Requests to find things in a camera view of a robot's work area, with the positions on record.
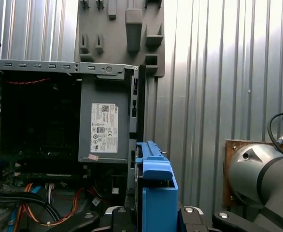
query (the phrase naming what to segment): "power supply label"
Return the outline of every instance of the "power supply label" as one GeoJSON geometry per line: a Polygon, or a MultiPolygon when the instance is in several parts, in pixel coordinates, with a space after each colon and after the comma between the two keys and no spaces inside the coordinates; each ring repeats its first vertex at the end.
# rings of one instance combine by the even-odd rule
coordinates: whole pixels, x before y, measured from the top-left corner
{"type": "Polygon", "coordinates": [[[92,103],[90,152],[118,152],[118,107],[92,103]]]}

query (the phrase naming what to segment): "metal chassis frame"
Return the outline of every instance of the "metal chassis frame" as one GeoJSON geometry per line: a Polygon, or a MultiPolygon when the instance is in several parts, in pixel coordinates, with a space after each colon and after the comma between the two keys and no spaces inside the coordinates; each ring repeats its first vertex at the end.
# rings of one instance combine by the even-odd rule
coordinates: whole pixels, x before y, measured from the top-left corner
{"type": "Polygon", "coordinates": [[[124,69],[138,70],[138,66],[125,64],[105,64],[87,62],[59,62],[59,61],[28,61],[0,59],[0,70],[56,72],[56,73],[85,73],[98,75],[103,79],[124,79],[124,69]]]}
{"type": "MultiPolygon", "coordinates": [[[[124,80],[125,69],[132,70],[131,80],[131,92],[134,88],[134,79],[139,79],[138,94],[137,96],[131,96],[130,108],[133,107],[133,100],[137,102],[137,117],[130,117],[129,132],[137,133],[140,130],[140,125],[143,127],[143,118],[138,119],[144,114],[144,86],[142,83],[143,77],[139,78],[139,66],[125,65],[125,64],[106,64],[106,63],[91,63],[91,62],[62,62],[62,61],[28,61],[28,60],[11,60],[0,59],[0,70],[8,71],[32,71],[32,72],[55,72],[55,73],[68,73],[68,74],[92,74],[96,75],[99,79],[112,79],[112,80],[124,80]]],[[[127,163],[127,187],[134,186],[134,168],[131,167],[131,155],[130,151],[135,150],[137,140],[141,140],[137,135],[137,139],[130,139],[128,144],[129,154],[127,160],[121,160],[122,163],[127,163]]]]}

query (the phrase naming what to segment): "small pink sticker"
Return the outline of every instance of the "small pink sticker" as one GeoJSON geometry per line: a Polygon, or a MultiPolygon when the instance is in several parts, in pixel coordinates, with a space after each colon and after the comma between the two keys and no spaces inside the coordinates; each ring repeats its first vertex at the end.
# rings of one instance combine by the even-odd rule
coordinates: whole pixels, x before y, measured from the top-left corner
{"type": "Polygon", "coordinates": [[[98,156],[92,155],[92,154],[89,154],[88,158],[91,159],[91,160],[95,160],[95,161],[98,161],[98,160],[99,160],[99,157],[98,157],[98,156]]]}

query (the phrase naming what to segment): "blue cable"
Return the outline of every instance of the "blue cable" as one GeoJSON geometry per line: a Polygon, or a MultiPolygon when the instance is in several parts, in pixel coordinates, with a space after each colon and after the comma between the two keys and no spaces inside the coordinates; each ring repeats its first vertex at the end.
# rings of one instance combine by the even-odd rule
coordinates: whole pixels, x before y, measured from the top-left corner
{"type": "MultiPolygon", "coordinates": [[[[41,186],[37,186],[31,192],[37,193],[41,188],[42,188],[41,186]]],[[[14,211],[12,213],[11,221],[16,221],[17,211],[18,211],[18,206],[14,209],[14,211]]],[[[14,232],[14,226],[15,226],[15,223],[13,225],[9,225],[8,226],[8,232],[14,232]]]]}

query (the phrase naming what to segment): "corrugated metal wall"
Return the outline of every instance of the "corrugated metal wall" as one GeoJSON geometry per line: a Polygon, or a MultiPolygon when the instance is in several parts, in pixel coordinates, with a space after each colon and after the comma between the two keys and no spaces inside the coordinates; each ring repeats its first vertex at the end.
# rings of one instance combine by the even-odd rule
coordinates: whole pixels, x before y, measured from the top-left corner
{"type": "Polygon", "coordinates": [[[283,112],[283,0],[166,0],[165,45],[146,138],[168,151],[184,204],[210,215],[222,207],[225,139],[267,140],[283,112]]]}
{"type": "Polygon", "coordinates": [[[74,61],[78,0],[0,0],[1,59],[74,61]]]}

